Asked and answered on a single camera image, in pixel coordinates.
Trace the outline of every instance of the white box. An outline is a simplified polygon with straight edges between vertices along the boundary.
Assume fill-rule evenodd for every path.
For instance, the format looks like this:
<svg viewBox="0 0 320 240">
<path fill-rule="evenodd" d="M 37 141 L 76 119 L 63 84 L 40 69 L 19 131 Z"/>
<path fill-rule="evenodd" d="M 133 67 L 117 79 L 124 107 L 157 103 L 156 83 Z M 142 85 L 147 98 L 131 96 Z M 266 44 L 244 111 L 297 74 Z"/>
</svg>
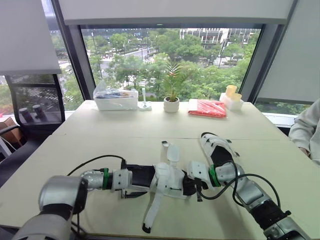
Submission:
<svg viewBox="0 0 320 240">
<path fill-rule="evenodd" d="M 240 101 L 233 101 L 230 97 L 226 95 L 225 92 L 221 93 L 220 95 L 220 102 L 223 102 L 225 107 L 229 110 L 240 110 L 244 101 L 240 99 Z"/>
<path fill-rule="evenodd" d="M 138 107 L 138 92 L 136 97 L 94 98 L 100 111 L 136 110 Z"/>
</svg>

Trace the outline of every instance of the potted plant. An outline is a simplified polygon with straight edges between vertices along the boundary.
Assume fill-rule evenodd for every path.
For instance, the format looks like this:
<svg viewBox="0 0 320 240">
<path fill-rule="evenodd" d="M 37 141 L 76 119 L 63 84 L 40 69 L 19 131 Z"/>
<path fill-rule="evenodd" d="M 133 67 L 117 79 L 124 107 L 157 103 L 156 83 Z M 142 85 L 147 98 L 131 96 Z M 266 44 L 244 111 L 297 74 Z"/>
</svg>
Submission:
<svg viewBox="0 0 320 240">
<path fill-rule="evenodd" d="M 189 77 L 188 74 L 182 73 L 182 67 L 179 63 L 170 61 L 166 65 L 166 76 L 164 78 L 164 89 L 167 92 L 163 100 L 163 109 L 167 113 L 176 113 L 179 110 L 180 99 L 177 91 L 180 90 L 182 84 Z"/>
</svg>

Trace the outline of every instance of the yellow cup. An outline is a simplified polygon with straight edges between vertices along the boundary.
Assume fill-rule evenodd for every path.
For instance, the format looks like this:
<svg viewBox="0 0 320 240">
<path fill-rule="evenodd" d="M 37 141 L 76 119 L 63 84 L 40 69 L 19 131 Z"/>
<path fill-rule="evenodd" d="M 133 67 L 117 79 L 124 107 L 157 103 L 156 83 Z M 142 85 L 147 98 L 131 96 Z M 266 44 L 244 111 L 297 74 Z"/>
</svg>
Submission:
<svg viewBox="0 0 320 240">
<path fill-rule="evenodd" d="M 240 101 L 241 97 L 242 97 L 241 94 L 239 94 L 239 93 L 234 93 L 234 94 L 231 95 L 231 100 L 237 102 L 237 101 Z"/>
<path fill-rule="evenodd" d="M 232 94 L 234 94 L 237 90 L 237 86 L 235 85 L 228 85 L 226 87 L 226 90 L 225 90 L 225 95 L 227 95 L 228 97 L 231 97 Z"/>
</svg>

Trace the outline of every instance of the red package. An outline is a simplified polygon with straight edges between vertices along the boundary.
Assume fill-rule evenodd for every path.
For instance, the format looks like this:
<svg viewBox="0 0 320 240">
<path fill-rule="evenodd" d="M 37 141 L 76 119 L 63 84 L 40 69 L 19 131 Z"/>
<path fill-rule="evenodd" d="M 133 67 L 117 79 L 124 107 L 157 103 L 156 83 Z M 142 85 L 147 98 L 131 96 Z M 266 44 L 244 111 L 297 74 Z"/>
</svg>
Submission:
<svg viewBox="0 0 320 240">
<path fill-rule="evenodd" d="M 190 99 L 189 114 L 213 118 L 225 118 L 227 116 L 223 102 L 206 99 Z"/>
</svg>

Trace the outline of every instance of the white pot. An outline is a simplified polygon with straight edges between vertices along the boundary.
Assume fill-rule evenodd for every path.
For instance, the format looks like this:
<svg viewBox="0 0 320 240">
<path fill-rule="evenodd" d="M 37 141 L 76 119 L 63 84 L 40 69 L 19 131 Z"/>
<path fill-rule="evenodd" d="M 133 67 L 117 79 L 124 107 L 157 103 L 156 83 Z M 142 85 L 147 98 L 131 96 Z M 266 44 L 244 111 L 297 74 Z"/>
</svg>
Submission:
<svg viewBox="0 0 320 240">
<path fill-rule="evenodd" d="M 166 96 L 163 100 L 163 109 L 167 113 L 176 113 L 179 110 L 180 99 L 177 97 L 177 101 L 168 101 Z"/>
</svg>

